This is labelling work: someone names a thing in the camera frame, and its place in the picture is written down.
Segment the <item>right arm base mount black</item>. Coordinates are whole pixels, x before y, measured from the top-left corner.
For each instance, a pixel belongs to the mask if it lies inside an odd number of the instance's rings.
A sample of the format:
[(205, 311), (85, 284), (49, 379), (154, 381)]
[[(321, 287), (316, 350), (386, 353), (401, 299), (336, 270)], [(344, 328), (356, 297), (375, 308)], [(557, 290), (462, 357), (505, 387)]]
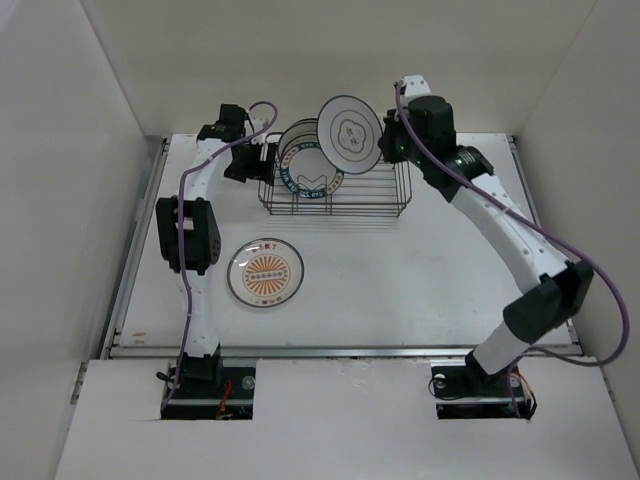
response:
[(531, 420), (538, 402), (517, 366), (484, 376), (467, 365), (432, 364), (429, 393), (439, 420)]

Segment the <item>white plate flower outline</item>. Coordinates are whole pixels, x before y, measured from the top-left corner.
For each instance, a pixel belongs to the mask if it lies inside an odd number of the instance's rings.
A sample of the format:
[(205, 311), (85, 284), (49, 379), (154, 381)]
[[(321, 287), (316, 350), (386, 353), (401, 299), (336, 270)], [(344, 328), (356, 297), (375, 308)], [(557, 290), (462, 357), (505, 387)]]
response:
[(383, 133), (380, 119), (358, 97), (338, 95), (328, 100), (318, 114), (316, 131), (323, 154), (344, 173), (364, 174), (382, 156), (378, 146)]

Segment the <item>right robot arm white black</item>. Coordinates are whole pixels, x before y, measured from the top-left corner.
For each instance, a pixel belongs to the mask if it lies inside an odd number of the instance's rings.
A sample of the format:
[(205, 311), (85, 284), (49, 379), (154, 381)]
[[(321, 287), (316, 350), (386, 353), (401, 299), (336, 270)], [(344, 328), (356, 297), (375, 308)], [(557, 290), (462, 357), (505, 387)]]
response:
[(418, 97), (405, 109), (388, 111), (379, 146), (385, 159), (416, 165), (427, 184), (467, 217), (521, 292), (491, 335), (465, 358), (465, 386), (487, 393), (518, 357), (579, 311), (593, 269), (585, 261), (570, 261), (528, 226), (489, 160), (477, 148), (457, 143), (453, 109), (443, 98)]

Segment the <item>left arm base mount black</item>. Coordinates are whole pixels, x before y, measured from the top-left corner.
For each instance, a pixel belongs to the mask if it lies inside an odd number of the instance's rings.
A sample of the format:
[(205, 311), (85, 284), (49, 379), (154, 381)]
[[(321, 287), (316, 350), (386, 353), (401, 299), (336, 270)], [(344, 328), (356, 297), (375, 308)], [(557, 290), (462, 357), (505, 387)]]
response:
[(223, 367), (213, 380), (180, 376), (170, 400), (173, 377), (167, 379), (160, 407), (162, 420), (252, 420), (256, 386), (254, 367)]

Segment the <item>teal rim lettered plate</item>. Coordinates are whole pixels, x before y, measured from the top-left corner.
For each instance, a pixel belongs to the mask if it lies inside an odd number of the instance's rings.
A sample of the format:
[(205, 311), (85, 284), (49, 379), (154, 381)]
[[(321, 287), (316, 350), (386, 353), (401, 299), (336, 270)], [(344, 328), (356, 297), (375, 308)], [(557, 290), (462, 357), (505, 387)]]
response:
[(279, 174), (291, 193), (310, 200), (332, 195), (344, 180), (344, 172), (327, 160), (316, 141), (289, 146), (280, 159)]

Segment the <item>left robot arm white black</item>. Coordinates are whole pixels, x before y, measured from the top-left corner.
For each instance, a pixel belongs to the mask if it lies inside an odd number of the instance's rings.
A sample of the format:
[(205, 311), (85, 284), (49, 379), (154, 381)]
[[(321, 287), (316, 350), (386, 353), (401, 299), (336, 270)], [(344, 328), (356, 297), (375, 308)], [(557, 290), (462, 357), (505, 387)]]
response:
[(274, 181), (274, 162), (263, 161), (261, 151), (264, 134), (275, 123), (278, 110), (268, 101), (253, 106), (268, 106), (273, 112), (272, 118), (260, 128), (243, 107), (221, 105), (218, 120), (204, 125), (196, 137), (196, 160), (181, 174), (178, 193), (156, 202), (161, 255), (181, 280), (186, 305), (175, 373), (165, 379), (164, 405), (190, 388), (209, 397), (223, 387), (219, 334), (210, 318), (213, 266), (220, 258), (222, 240), (209, 185), (221, 160), (229, 162), (223, 173), (228, 179), (241, 183)]

